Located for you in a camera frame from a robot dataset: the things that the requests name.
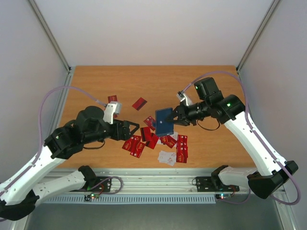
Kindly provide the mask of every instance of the wooden table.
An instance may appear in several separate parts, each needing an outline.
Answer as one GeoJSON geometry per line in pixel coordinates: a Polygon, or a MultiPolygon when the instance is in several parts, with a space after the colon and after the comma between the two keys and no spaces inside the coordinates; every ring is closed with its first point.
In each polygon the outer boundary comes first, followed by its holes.
{"type": "MultiPolygon", "coordinates": [[[[234,66],[77,66],[72,86],[82,88],[92,96],[107,103],[107,97],[117,95],[123,107],[117,119],[139,123],[149,115],[155,116],[158,109],[179,105],[176,93],[185,88],[196,77],[215,70],[236,74],[234,66]],[[140,97],[147,104],[139,111],[132,107],[140,97]]],[[[243,100],[240,85],[233,78],[215,74],[215,81],[224,96],[237,95],[243,100]]],[[[200,101],[195,89],[187,90],[193,102],[200,101]]],[[[64,108],[61,125],[75,119],[78,112],[89,105],[97,105],[82,93],[70,90],[64,108]]],[[[206,118],[201,124],[208,128],[217,126],[216,120],[206,118]]],[[[178,168],[211,168],[228,164],[233,167],[253,167],[254,163],[235,136],[224,126],[216,131],[205,131],[199,126],[175,126],[175,131],[188,136],[188,163],[176,163],[178,168]]],[[[123,141],[106,140],[99,150],[84,150],[73,155],[60,165],[64,168],[78,168],[90,165],[93,168],[168,168],[157,160],[161,150],[172,152],[167,146],[157,145],[155,149],[145,147],[141,157],[130,156],[121,147],[123,141]]]]}

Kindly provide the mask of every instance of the printed logo on card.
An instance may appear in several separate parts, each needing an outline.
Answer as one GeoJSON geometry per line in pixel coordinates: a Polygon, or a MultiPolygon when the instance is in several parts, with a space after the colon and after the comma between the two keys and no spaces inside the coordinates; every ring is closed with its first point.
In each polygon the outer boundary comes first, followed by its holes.
{"type": "Polygon", "coordinates": [[[140,150],[140,149],[142,149],[142,148],[144,148],[144,143],[141,142],[141,143],[139,144],[139,146],[138,146],[138,149],[140,150]]]}
{"type": "Polygon", "coordinates": [[[130,148],[130,143],[125,144],[124,148],[125,149],[129,149],[130,148]]]}

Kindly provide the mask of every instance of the gray wall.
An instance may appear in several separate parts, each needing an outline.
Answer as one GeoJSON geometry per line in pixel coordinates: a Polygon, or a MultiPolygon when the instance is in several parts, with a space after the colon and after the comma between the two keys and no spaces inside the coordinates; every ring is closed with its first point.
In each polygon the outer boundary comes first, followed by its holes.
{"type": "MultiPolygon", "coordinates": [[[[38,108],[46,92],[64,83],[66,70],[26,0],[0,6],[0,182],[37,152],[38,108]]],[[[46,137],[58,96],[43,111],[46,137]]]]}
{"type": "Polygon", "coordinates": [[[70,65],[237,65],[272,0],[36,0],[70,65]]]}
{"type": "MultiPolygon", "coordinates": [[[[306,229],[307,198],[307,1],[283,0],[242,70],[255,123],[288,160],[303,198],[293,206],[301,229],[306,229]]],[[[286,184],[289,199],[296,190],[286,184]]]]}

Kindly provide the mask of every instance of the card pile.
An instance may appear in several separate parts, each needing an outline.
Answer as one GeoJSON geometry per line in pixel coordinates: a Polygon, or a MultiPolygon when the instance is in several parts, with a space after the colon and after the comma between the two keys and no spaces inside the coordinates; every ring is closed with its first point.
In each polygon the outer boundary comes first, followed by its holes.
{"type": "Polygon", "coordinates": [[[174,166],[176,162],[176,153],[175,152],[164,152],[159,153],[158,160],[160,163],[166,163],[170,166],[174,166]]]}
{"type": "Polygon", "coordinates": [[[176,162],[187,163],[188,159],[188,137],[184,135],[178,135],[176,146],[176,162]]]}
{"type": "Polygon", "coordinates": [[[158,144],[160,144],[160,145],[164,144],[164,145],[167,145],[170,148],[176,147],[177,137],[178,137],[177,132],[174,132],[174,134],[172,134],[172,135],[160,137],[158,144]]]}
{"type": "Polygon", "coordinates": [[[116,96],[116,95],[108,96],[108,97],[107,97],[107,101],[108,101],[108,103],[110,103],[110,102],[118,102],[117,96],[116,96]]]}
{"type": "Polygon", "coordinates": [[[141,142],[141,136],[133,135],[129,140],[126,140],[123,149],[130,152],[131,156],[140,158],[145,144],[141,142]]]}

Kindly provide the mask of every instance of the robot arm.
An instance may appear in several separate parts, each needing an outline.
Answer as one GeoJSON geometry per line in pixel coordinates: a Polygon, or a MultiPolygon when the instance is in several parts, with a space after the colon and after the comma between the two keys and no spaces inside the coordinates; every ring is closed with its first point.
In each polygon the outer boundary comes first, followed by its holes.
{"type": "Polygon", "coordinates": [[[128,140],[139,125],[113,119],[113,114],[119,114],[120,109],[121,104],[118,102],[110,102],[105,111],[89,106],[78,113],[76,120],[55,129],[46,138],[36,163],[32,162],[37,155],[14,176],[0,184],[0,217],[18,220],[52,196],[81,189],[86,185],[94,186],[96,175],[89,166],[82,166],[68,176],[38,183],[52,169],[82,151],[85,144],[104,142],[106,138],[128,140]]]}
{"type": "Polygon", "coordinates": [[[243,103],[234,95],[224,98],[213,78],[199,80],[194,83],[194,87],[199,98],[203,101],[191,104],[185,93],[179,92],[180,105],[173,110],[167,121],[188,126],[190,123],[196,125],[197,120],[211,116],[216,118],[219,123],[224,124],[241,142],[257,168],[234,169],[223,165],[212,173],[212,183],[217,190],[222,185],[231,184],[247,187],[260,198],[266,199],[289,179],[276,161],[285,166],[291,175],[297,171],[297,164],[294,161],[286,161],[277,153],[249,115],[248,120],[252,124],[252,128],[247,124],[243,103]],[[273,159],[255,133],[261,137],[277,160],[273,159]]]}

